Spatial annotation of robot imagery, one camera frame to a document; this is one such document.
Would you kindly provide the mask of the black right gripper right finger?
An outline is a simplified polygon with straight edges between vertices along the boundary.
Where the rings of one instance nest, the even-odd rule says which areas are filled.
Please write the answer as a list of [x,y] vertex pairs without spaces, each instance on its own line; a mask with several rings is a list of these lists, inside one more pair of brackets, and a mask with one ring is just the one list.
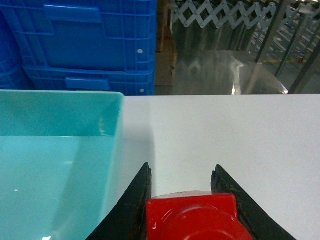
[[254,240],[294,239],[219,164],[215,166],[211,174],[211,192],[235,196],[239,221],[249,231]]

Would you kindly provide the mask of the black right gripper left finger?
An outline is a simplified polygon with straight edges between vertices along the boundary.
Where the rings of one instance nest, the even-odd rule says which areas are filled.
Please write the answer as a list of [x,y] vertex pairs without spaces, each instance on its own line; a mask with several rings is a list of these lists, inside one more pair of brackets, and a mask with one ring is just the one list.
[[146,162],[110,213],[87,239],[146,240],[147,201],[151,197],[152,170]]

